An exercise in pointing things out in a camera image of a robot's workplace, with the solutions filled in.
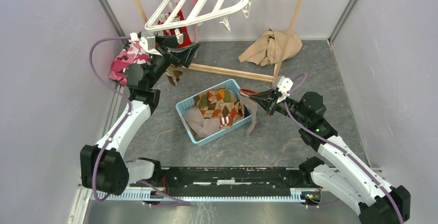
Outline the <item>orange white striped beige sock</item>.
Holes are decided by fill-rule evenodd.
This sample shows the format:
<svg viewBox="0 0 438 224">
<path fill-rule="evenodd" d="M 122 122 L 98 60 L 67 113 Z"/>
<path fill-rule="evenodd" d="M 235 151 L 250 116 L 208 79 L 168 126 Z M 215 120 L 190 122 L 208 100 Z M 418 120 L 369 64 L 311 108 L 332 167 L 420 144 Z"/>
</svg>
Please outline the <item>orange white striped beige sock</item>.
<svg viewBox="0 0 438 224">
<path fill-rule="evenodd" d="M 246 109 L 248 109 L 248 111 L 251 114 L 251 124 L 249 126 L 249 128 L 247 129 L 247 135 L 250 135 L 250 133 L 253 131 L 253 129 L 256 126 L 257 123 L 257 109 L 258 109 L 258 104 L 252 100 L 250 97 L 256 96 L 259 93 L 254 91 L 254 90 L 250 90 L 247 88 L 240 88 L 239 89 L 239 96 L 240 96 L 240 102 L 242 103 L 242 105 L 244 105 L 244 107 Z"/>
</svg>

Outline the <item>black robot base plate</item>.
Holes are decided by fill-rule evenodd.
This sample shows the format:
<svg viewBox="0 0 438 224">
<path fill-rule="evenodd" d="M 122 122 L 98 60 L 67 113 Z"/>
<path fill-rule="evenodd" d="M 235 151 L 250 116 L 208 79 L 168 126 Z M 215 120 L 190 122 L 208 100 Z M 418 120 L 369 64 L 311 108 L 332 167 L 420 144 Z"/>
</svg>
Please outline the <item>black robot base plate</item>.
<svg viewBox="0 0 438 224">
<path fill-rule="evenodd" d="M 197 202 L 306 202 L 317 185 L 310 175 L 288 167 L 168 167 L 149 179 L 129 183 L 145 189 L 144 205 L 190 206 Z"/>
</svg>

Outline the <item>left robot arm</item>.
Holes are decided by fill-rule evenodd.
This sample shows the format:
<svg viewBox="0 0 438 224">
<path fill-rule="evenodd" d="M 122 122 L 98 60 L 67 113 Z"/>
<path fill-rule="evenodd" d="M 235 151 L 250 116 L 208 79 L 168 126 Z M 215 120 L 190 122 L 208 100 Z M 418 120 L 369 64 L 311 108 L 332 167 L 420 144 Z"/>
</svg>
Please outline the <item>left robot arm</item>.
<svg viewBox="0 0 438 224">
<path fill-rule="evenodd" d="M 129 96 L 114 87 L 111 91 L 124 98 L 127 105 L 109 131 L 95 145 L 80 151 L 81 180 L 92 190 L 97 201 L 121 195 L 127 186 L 144 180 L 149 186 L 162 181 L 160 163 L 140 158 L 125 162 L 123 157 L 138 129 L 156 110 L 160 90 L 154 85 L 170 66 L 189 67 L 199 43 L 182 46 L 175 35 L 143 36 L 131 33 L 127 43 L 111 64 L 111 80 L 126 86 Z"/>
</svg>

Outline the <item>white plastic clip hanger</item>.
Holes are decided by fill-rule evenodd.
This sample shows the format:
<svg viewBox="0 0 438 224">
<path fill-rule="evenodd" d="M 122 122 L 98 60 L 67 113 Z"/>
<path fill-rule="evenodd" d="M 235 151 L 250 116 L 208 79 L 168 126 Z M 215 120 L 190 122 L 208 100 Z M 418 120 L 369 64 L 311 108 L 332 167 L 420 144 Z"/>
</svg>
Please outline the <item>white plastic clip hanger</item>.
<svg viewBox="0 0 438 224">
<path fill-rule="evenodd" d="M 190 27 L 199 24 L 215 23 L 222 31 L 232 31 L 231 20 L 235 16 L 247 21 L 251 16 L 253 0 L 160 0 L 149 19 L 144 24 L 144 31 L 158 34 L 166 29 Z M 174 21 L 174 17 L 182 10 L 184 20 Z M 157 24 L 161 14 L 171 12 L 163 24 Z"/>
</svg>

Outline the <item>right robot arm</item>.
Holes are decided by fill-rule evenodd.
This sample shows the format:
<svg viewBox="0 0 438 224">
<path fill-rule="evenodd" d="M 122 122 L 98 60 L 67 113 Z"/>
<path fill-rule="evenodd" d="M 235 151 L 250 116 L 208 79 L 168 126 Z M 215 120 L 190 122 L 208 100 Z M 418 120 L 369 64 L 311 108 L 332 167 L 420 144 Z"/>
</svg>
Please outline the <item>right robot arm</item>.
<svg viewBox="0 0 438 224">
<path fill-rule="evenodd" d="M 364 163 L 324 118 L 323 96 L 309 91 L 299 101 L 281 99 L 276 89 L 248 97 L 268 115 L 278 112 L 299 126 L 301 139 L 338 170 L 312 157 L 300 164 L 299 182 L 328 190 L 357 215 L 361 223 L 405 223 L 410 219 L 411 194 L 402 185 L 394 187 Z"/>
</svg>

